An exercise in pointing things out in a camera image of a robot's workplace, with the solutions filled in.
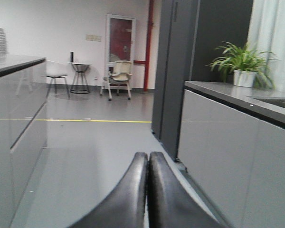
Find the white wall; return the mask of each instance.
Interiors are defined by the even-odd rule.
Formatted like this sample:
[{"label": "white wall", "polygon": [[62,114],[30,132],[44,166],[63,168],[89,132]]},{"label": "white wall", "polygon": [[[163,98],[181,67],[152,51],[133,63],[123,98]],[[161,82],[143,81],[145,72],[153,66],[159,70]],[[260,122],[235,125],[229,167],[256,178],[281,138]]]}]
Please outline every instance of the white wall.
[{"label": "white wall", "polygon": [[[159,20],[161,0],[155,0],[155,20]],[[0,28],[7,37],[8,53],[42,56],[64,63],[68,83],[74,71],[67,62],[90,62],[90,85],[100,85],[105,72],[106,14],[135,17],[135,60],[145,60],[148,0],[0,0]],[[154,21],[149,88],[154,88],[159,21]],[[86,41],[86,34],[102,37]],[[132,86],[143,87],[144,66],[134,65]]]}]

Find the potted plant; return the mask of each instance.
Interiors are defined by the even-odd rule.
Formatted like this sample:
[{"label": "potted plant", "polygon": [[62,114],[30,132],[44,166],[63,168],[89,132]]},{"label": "potted plant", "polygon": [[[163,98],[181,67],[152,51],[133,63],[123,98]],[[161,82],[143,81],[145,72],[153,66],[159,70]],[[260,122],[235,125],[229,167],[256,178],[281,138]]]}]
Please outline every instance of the potted plant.
[{"label": "potted plant", "polygon": [[226,82],[228,74],[234,74],[233,84],[242,87],[274,88],[272,79],[268,76],[267,61],[264,54],[270,51],[259,52],[255,47],[249,49],[248,43],[238,47],[232,43],[224,42],[226,46],[216,49],[223,50],[223,56],[210,63],[211,70],[217,66],[221,72],[222,80]]}]

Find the white armchair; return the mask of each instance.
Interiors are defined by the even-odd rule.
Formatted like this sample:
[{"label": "white armchair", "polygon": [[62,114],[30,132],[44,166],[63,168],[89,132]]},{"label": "white armchair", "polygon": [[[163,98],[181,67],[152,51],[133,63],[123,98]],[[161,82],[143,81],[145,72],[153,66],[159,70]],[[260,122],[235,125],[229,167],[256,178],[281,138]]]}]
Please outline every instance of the white armchair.
[{"label": "white armchair", "polygon": [[105,89],[105,85],[107,85],[108,87],[108,91],[109,91],[109,101],[112,100],[112,93],[111,93],[111,84],[116,84],[118,85],[117,88],[117,95],[119,95],[119,88],[120,85],[127,85],[127,90],[128,90],[128,100],[131,99],[131,88],[130,88],[130,84],[129,81],[131,79],[131,66],[132,66],[132,62],[130,61],[125,61],[125,60],[118,60],[115,61],[115,65],[113,68],[113,73],[111,73],[110,71],[108,72],[108,76],[104,77],[101,89],[100,89],[100,96],[102,96],[103,94],[103,89]]}]

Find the chair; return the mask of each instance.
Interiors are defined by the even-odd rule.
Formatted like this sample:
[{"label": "chair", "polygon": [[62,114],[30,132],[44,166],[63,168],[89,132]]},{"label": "chair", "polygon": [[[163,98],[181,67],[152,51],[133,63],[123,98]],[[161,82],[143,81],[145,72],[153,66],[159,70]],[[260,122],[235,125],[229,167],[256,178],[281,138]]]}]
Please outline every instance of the chair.
[{"label": "chair", "polygon": [[66,84],[67,96],[70,97],[70,93],[68,91],[68,86],[67,86],[67,80],[66,80],[65,76],[67,76],[65,65],[63,65],[61,63],[57,63],[57,62],[47,60],[47,77],[51,78],[51,81],[50,81],[50,84],[49,84],[48,90],[47,90],[47,97],[48,97],[48,94],[49,94],[49,91],[51,89],[53,82],[55,85],[55,94],[57,93],[57,84],[56,84],[57,78],[64,78],[65,84]]},{"label": "chair", "polygon": [[108,77],[104,77],[104,81],[100,89],[100,96],[102,96],[103,89],[105,88],[105,85],[107,85],[108,91],[109,91],[109,101],[111,101],[112,100],[111,84],[118,85],[117,95],[119,95],[120,85],[126,84],[127,90],[128,90],[128,100],[130,100],[131,99],[131,92],[130,92],[131,88],[129,85],[129,81],[132,76],[131,66],[132,66],[132,62],[130,61],[125,61],[125,60],[115,61],[113,73],[109,71]]}]

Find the door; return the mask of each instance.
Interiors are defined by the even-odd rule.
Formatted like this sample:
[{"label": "door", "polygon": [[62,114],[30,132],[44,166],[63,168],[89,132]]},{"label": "door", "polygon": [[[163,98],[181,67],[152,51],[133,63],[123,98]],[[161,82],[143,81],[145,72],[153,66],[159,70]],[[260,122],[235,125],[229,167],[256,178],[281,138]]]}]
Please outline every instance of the door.
[{"label": "door", "polygon": [[106,69],[114,66],[117,60],[134,60],[136,19],[120,15],[107,15]]}]

